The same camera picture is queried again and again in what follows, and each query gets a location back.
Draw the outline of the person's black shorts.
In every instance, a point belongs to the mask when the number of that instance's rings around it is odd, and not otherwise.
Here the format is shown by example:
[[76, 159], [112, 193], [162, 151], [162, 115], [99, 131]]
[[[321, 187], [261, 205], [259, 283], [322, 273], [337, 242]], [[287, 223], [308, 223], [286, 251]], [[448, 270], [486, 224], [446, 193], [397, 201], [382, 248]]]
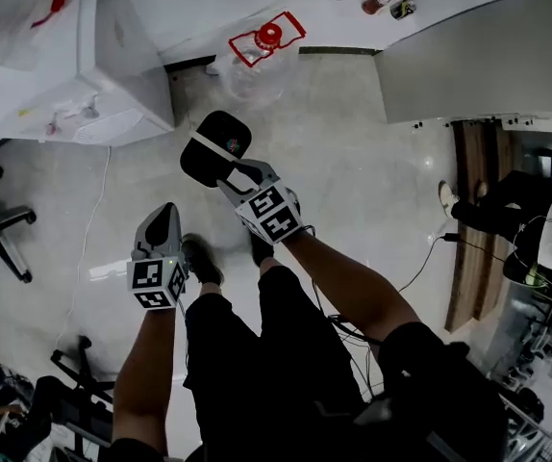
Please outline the person's black shorts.
[[350, 355], [284, 266], [258, 282], [255, 333], [219, 294], [188, 308], [188, 375], [201, 446], [188, 462], [380, 462]]

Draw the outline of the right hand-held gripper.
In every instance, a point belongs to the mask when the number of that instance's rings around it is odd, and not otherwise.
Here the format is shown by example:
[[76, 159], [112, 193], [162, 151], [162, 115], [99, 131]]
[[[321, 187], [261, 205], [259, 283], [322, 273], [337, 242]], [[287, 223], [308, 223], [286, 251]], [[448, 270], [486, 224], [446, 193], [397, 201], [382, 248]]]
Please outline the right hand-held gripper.
[[280, 180], [270, 164], [240, 159], [233, 165], [258, 188], [242, 191], [229, 181], [220, 179], [216, 180], [216, 184], [237, 207], [237, 216], [254, 235], [268, 244], [277, 244], [303, 227], [293, 192]]

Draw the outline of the person's left forearm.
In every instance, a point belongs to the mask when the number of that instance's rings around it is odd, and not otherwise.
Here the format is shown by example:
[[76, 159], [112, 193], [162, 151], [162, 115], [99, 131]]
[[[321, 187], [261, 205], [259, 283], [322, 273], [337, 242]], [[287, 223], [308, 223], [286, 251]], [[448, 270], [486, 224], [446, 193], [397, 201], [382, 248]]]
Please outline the person's left forearm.
[[148, 460], [167, 457], [176, 311], [148, 311], [113, 390], [112, 446]]

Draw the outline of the black oval pad with white strap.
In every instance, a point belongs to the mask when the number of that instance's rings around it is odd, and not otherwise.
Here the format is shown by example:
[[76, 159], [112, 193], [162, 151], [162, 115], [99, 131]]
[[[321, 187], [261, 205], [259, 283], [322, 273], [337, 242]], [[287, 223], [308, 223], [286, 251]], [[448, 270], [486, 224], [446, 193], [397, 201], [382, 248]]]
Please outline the black oval pad with white strap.
[[234, 162], [240, 160], [252, 141], [250, 129], [233, 115], [213, 111], [188, 132], [189, 140], [180, 155], [182, 171], [207, 188], [226, 180]]

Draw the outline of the small drink can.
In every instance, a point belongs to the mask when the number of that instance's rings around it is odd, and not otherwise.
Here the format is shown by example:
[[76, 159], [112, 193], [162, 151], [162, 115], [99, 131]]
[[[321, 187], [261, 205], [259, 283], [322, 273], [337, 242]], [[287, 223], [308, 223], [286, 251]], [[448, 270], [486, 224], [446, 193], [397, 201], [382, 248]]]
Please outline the small drink can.
[[416, 4], [413, 0], [401, 0], [392, 4], [389, 11], [395, 20], [401, 20], [416, 11]]

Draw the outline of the person's right forearm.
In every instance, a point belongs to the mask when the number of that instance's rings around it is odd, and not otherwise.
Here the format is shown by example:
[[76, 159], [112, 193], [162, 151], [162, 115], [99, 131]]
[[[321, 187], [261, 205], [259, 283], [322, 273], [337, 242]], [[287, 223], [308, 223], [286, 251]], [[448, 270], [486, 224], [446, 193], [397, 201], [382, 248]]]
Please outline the person's right forearm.
[[400, 326], [419, 321], [405, 298], [380, 273], [299, 231], [283, 240], [335, 309], [373, 345]]

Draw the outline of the wooden plank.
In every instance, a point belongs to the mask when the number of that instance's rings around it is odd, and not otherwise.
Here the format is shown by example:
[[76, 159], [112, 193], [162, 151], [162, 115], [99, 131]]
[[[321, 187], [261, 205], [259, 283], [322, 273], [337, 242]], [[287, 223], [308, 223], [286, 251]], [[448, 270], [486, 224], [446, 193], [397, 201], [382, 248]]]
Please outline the wooden plank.
[[[495, 186], [514, 169], [514, 141], [490, 121], [451, 123], [457, 162], [457, 194], [471, 202], [478, 182]], [[444, 328], [456, 332], [471, 320], [481, 321], [495, 308], [503, 281], [508, 243], [498, 236], [458, 224], [452, 290]]]

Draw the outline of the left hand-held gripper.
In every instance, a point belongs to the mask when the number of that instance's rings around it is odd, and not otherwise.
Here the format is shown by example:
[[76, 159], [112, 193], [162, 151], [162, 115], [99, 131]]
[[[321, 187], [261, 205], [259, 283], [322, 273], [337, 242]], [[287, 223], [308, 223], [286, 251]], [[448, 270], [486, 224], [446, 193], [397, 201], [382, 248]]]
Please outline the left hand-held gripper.
[[145, 310], [175, 309], [186, 291], [188, 264], [178, 209], [166, 202], [138, 227], [127, 263], [128, 290]]

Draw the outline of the person's black shirt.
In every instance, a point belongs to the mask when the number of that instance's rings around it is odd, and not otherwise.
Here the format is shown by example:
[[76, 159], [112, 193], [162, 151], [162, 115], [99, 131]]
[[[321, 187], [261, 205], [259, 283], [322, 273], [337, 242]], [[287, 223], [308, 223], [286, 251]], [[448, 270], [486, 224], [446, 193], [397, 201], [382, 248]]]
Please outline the person's black shirt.
[[285, 340], [247, 357], [230, 385], [207, 377], [213, 354], [189, 363], [201, 443], [185, 462], [501, 462], [507, 437], [495, 387], [426, 325], [408, 323], [379, 348], [384, 389], [362, 398], [348, 353], [325, 326], [317, 355], [289, 379], [267, 371], [290, 360]]

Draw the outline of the person's left shoe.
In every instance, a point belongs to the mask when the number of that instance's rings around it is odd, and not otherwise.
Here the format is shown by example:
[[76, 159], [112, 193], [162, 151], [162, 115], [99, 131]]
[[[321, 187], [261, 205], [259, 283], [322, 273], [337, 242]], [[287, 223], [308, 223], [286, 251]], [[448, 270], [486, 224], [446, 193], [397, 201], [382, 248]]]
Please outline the person's left shoe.
[[182, 239], [181, 249], [189, 270], [202, 285], [220, 286], [223, 283], [223, 275], [213, 260], [212, 250], [202, 237], [186, 234]]

